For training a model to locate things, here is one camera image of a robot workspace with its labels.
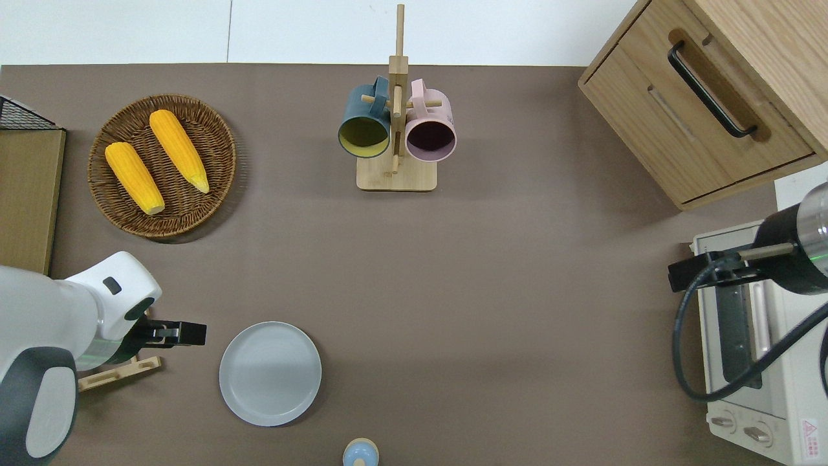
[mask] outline mug handle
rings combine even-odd
[[[388,78],[377,76],[377,80],[373,82],[373,103],[369,113],[376,118],[381,118],[386,102],[388,102]]]
[[[417,118],[428,116],[428,110],[426,110],[426,82],[422,79],[412,81],[412,106]]]

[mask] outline black cable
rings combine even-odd
[[[822,344],[820,345],[820,375],[822,376],[822,390],[828,396],[828,381],[826,381],[826,360],[828,360],[828,327],[826,332],[822,335]]]
[[[748,367],[745,372],[742,372],[741,375],[736,377],[726,386],[719,388],[719,390],[712,391],[711,393],[703,393],[693,390],[687,383],[687,379],[684,377],[684,371],[681,369],[681,329],[684,326],[687,306],[701,283],[707,279],[707,275],[713,273],[714,270],[718,269],[722,265],[728,263],[735,264],[741,261],[741,257],[738,253],[731,253],[724,255],[708,264],[701,272],[699,272],[698,275],[695,276],[693,281],[691,281],[690,286],[687,287],[687,291],[684,293],[684,297],[681,298],[681,302],[679,303],[678,312],[676,313],[676,323],[673,326],[673,369],[676,372],[676,379],[678,380],[681,389],[693,400],[710,402],[721,400],[726,396],[734,394],[738,389],[745,386],[752,379],[761,374],[762,371],[767,369],[768,366],[773,364],[773,362],[776,361],[791,346],[793,346],[794,343],[804,337],[808,331],[828,317],[828,303],[825,303],[808,317],[803,319],[802,322],[798,323],[790,332],[787,333],[787,335],[782,338],[782,340],[779,341],[779,343],[773,345],[764,356],[760,357],[751,367]],[[826,384],[825,379],[825,361],[826,358],[828,358],[828,342],[826,342],[825,338],[823,338],[822,350],[820,353],[820,374],[822,374],[822,386],[828,395],[828,384]]]

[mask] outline yellow corn cob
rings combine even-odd
[[[111,143],[104,154],[118,181],[142,211],[151,216],[164,210],[164,199],[135,148],[129,143]]]
[[[150,128],[184,179],[208,192],[205,166],[178,118],[170,110],[156,110],[150,114]]]

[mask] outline mug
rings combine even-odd
[[[426,107],[427,100],[440,100],[439,107]],[[445,94],[426,89],[423,80],[412,81],[412,109],[406,112],[406,149],[423,162],[439,162],[457,147],[455,120]]]
[[[372,103],[362,96],[374,97]],[[345,116],[339,126],[339,144],[360,158],[377,157],[391,141],[391,113],[386,108],[388,79],[377,76],[373,85],[359,85],[351,90],[345,104]]]

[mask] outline woven tray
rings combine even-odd
[[[181,121],[205,166],[208,193],[178,173],[152,133],[150,113],[158,109],[170,110]],[[155,180],[165,203],[160,213],[145,214],[107,164],[104,150],[119,141],[135,148]],[[192,230],[215,213],[235,170],[236,143],[219,114],[186,95],[152,95],[121,109],[101,128],[89,153],[88,181],[95,203],[115,226],[145,238],[168,238]]]

